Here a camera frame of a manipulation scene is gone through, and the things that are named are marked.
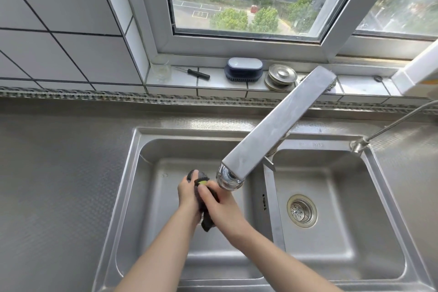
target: person's left hand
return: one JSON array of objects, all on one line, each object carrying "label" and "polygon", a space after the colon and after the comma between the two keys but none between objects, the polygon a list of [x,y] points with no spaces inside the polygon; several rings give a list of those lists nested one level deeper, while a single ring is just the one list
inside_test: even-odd
[{"label": "person's left hand", "polygon": [[194,181],[198,179],[198,170],[194,170],[191,177],[191,182],[187,181],[187,176],[178,185],[178,198],[180,200],[179,208],[187,208],[190,214],[196,217],[197,222],[201,219],[199,212],[198,201],[194,195]]}]

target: road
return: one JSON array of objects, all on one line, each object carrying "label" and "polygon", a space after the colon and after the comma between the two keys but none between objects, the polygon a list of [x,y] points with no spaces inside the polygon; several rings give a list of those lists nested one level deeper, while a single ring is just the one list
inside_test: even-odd
[{"label": "road", "polygon": [[[201,4],[193,1],[173,1],[173,11],[175,13],[175,24],[177,28],[186,29],[210,29],[210,19],[214,14],[223,12],[228,7]],[[254,19],[254,14],[250,10],[245,10],[248,15],[248,22]],[[293,35],[293,30],[282,20],[278,21],[279,34]]]}]

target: stainless steel sink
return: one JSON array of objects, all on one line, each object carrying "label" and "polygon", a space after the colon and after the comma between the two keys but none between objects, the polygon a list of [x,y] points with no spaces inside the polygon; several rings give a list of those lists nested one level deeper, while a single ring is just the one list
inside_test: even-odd
[{"label": "stainless steel sink", "polygon": [[[177,185],[197,168],[214,178],[245,133],[137,129],[94,291],[115,287],[178,207]],[[346,291],[434,291],[372,151],[357,137],[292,134],[235,196],[246,219],[278,247]],[[182,291],[272,291],[216,229],[197,227]]]}]

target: textured metal countertop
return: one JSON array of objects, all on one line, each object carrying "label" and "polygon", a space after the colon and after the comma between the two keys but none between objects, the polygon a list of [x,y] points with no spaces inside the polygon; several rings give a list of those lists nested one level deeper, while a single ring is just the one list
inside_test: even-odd
[{"label": "textured metal countertop", "polygon": [[[148,109],[119,102],[0,100],[0,291],[91,290],[135,127],[250,131],[265,113]],[[321,115],[304,118],[294,131],[351,134],[354,123],[371,134],[388,123],[357,120],[388,119],[378,113],[342,115],[355,120]],[[403,123],[376,138],[372,149],[437,285],[438,124]]]}]

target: metal sink strainer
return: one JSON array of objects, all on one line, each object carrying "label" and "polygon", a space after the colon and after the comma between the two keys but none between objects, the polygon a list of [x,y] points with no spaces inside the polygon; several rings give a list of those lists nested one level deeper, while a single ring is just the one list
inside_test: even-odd
[{"label": "metal sink strainer", "polygon": [[287,201],[287,213],[289,218],[301,228],[309,228],[315,225],[318,213],[314,203],[304,195],[291,196]]}]

